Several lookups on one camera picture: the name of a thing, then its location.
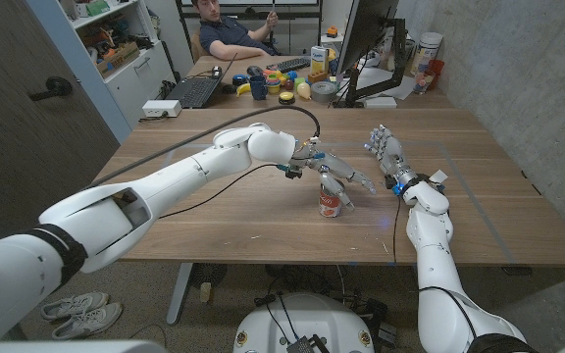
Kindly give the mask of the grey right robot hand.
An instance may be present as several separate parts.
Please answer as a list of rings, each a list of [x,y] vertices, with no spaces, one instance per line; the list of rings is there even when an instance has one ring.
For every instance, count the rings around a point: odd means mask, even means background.
[[[405,186],[417,177],[409,166],[402,146],[391,131],[383,125],[370,132],[370,142],[365,148],[374,154],[385,174],[385,185],[396,195],[401,195]]]

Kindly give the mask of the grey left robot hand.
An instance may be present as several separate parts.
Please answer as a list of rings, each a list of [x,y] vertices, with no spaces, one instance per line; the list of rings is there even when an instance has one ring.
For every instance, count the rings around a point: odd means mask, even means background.
[[[346,206],[353,210],[354,205],[338,182],[344,178],[349,182],[358,182],[367,188],[371,194],[376,194],[374,184],[361,172],[353,169],[348,163],[317,148],[319,140],[312,137],[305,142],[296,141],[296,146],[288,162],[288,171],[285,175],[289,178],[302,177],[302,170],[309,168],[320,174],[320,183],[331,194],[334,194]]]

